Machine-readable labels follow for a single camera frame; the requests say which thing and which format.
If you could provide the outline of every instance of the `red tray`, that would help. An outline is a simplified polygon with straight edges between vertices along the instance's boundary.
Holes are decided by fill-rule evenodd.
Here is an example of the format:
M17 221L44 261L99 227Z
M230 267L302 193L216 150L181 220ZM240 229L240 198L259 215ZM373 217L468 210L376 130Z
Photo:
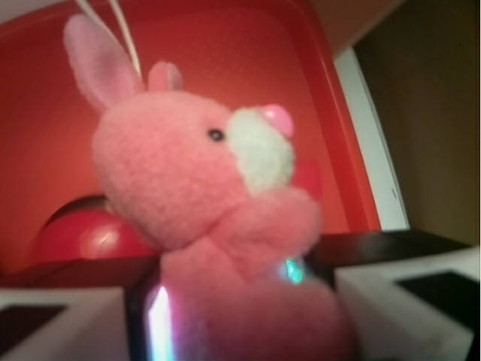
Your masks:
M109 7L94 2L120 34ZM295 119L295 182L322 203L324 233L380 224L331 52L295 0L143 0L122 7L144 72L178 64L188 91L229 107L279 103ZM99 193L90 160L97 116L74 84L62 46L72 3L0 26L0 269L22 265L58 208ZM322 183L322 195L317 179Z

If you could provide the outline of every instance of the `bunny ear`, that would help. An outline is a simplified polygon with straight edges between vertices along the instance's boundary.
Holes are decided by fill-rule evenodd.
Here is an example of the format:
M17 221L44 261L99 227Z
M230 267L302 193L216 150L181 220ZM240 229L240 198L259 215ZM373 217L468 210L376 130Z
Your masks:
M166 91L182 89L182 75L170 62L157 62L149 72L149 90Z
M80 91L100 112L144 90L129 56L90 18L73 16L65 26L64 43Z

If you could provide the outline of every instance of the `bunny head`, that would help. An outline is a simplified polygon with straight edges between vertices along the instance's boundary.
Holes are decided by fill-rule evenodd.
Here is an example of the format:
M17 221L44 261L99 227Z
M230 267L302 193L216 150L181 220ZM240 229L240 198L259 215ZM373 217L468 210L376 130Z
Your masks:
M101 186L157 247L183 247L290 181L293 123L280 106L231 111L180 90L165 62L146 88L116 40L83 15L68 21L64 41L77 85L101 113L92 146Z

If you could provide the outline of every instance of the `plush arm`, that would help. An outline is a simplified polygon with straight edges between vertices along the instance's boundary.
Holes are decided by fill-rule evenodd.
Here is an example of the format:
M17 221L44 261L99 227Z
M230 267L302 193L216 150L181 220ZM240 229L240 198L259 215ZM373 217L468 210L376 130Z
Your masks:
M306 253L320 232L318 205L303 190L261 194L225 215L210 236L247 278Z

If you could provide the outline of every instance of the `stuffed animal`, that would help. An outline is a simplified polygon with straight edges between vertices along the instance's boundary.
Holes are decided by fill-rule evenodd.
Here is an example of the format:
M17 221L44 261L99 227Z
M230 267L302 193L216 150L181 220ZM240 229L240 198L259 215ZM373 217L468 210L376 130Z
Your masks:
M231 111L181 90L156 63L147 86L83 15L65 27L77 85L100 113L92 152L116 211L163 250L176 359L341 360L355 340L320 281L278 275L318 238L319 209L289 186L294 122L282 107Z

